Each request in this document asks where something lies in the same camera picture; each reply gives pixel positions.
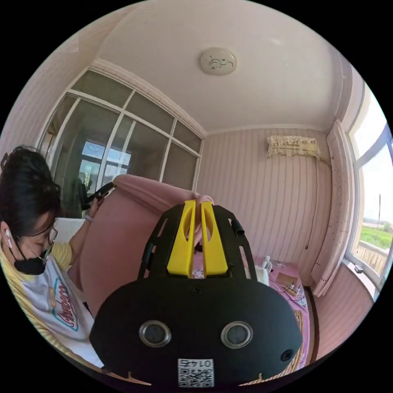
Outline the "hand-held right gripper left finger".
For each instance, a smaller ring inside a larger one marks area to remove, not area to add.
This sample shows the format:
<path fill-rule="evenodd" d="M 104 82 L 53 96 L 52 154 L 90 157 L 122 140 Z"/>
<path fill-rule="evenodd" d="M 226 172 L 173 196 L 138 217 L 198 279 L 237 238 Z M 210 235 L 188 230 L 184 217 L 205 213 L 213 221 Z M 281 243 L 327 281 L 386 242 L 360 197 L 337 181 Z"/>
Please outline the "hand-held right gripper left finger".
<path fill-rule="evenodd" d="M 192 274 L 195 238 L 196 201 L 185 201 L 172 252 L 167 264 L 169 274 Z"/>

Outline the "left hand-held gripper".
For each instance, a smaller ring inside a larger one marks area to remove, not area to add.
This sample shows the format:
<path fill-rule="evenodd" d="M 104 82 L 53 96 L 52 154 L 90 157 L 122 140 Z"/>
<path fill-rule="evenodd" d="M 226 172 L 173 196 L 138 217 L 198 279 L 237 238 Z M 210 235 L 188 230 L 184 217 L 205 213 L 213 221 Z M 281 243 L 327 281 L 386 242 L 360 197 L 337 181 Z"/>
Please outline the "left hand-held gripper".
<path fill-rule="evenodd" d="M 105 198 L 109 194 L 109 192 L 115 187 L 116 186 L 113 182 L 109 182 L 109 183 L 105 184 L 104 186 L 102 186 L 95 193 L 88 196 L 86 199 L 86 210 L 90 209 L 94 200 L 100 201 L 101 199 Z"/>

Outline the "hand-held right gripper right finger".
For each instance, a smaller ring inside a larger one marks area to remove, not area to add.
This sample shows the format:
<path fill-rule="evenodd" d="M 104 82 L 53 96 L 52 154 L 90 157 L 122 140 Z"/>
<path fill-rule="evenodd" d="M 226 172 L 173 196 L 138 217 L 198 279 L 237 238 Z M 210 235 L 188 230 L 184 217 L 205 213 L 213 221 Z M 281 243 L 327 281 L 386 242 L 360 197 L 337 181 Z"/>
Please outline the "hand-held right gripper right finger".
<path fill-rule="evenodd" d="M 228 265 L 211 202 L 201 203 L 203 271 L 206 276 L 226 275 Z"/>

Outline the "person's left hand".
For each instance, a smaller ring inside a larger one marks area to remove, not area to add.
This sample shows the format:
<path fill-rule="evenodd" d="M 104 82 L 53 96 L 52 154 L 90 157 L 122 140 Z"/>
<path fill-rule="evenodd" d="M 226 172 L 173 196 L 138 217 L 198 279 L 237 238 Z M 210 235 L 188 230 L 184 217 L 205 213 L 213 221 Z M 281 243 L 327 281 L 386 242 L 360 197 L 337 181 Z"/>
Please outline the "person's left hand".
<path fill-rule="evenodd" d="M 98 212 L 98 209 L 100 208 L 100 206 L 103 204 L 104 200 L 105 200 L 105 197 L 102 196 L 101 194 L 98 194 L 94 197 L 91 207 L 85 216 L 85 219 L 87 221 L 92 222 L 94 220 L 94 217 L 95 217 L 96 213 Z"/>

